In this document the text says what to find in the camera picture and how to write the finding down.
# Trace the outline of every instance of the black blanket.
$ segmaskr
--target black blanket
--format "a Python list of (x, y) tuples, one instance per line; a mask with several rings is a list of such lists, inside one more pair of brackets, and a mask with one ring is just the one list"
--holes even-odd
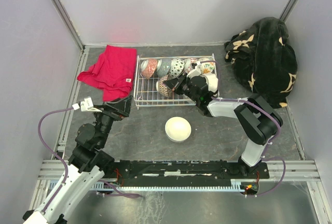
[(225, 61), (231, 62), (237, 81), (274, 108), (287, 106), (296, 79), (297, 62), (288, 37), (285, 23), (270, 17), (225, 43)]

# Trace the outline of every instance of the gray wall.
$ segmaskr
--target gray wall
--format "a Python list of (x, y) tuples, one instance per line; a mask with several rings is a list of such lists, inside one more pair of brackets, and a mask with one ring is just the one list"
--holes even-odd
[(316, 161), (332, 204), (331, 0), (299, 0), (286, 24), (299, 65), (290, 108), (305, 152)]
[[(64, 108), (79, 57), (51, 0), (0, 0), (0, 219), (22, 223), (42, 160), (40, 117)], [(61, 115), (43, 124), (51, 147)]]
[(229, 40), (288, 0), (61, 0), (85, 44)]

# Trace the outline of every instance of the red towel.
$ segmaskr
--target red towel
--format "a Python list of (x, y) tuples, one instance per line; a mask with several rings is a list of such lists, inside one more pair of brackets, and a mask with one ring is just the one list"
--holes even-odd
[(136, 50), (107, 45), (95, 65), (77, 79), (104, 91), (103, 101), (127, 97), (133, 88)]

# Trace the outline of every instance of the white wire dish rack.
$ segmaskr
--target white wire dish rack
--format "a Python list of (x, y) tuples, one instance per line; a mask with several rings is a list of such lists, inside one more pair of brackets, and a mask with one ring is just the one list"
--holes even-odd
[(137, 56), (136, 62), (136, 73), (135, 73), (135, 85), (134, 85), (134, 100), (137, 109), (140, 107), (150, 107), (150, 106), (194, 106), (195, 103), (185, 95), (178, 95), (173, 93), (172, 97), (164, 97), (156, 89), (156, 82), (160, 79), (156, 73), (150, 78), (146, 79), (141, 75), (141, 62), (148, 59), (187, 59), (187, 58), (209, 58), (209, 60), (215, 60), (214, 54), (203, 55), (203, 56), (188, 56), (188, 57), (148, 57), (140, 58)]

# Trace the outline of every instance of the blue patterned bowl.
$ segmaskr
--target blue patterned bowl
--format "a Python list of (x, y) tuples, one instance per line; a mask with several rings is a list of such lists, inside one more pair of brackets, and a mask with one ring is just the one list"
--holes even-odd
[(170, 68), (172, 65), (172, 59), (171, 58), (163, 58), (161, 59), (161, 65), (159, 69), (157, 70), (158, 77), (163, 77), (168, 74)]

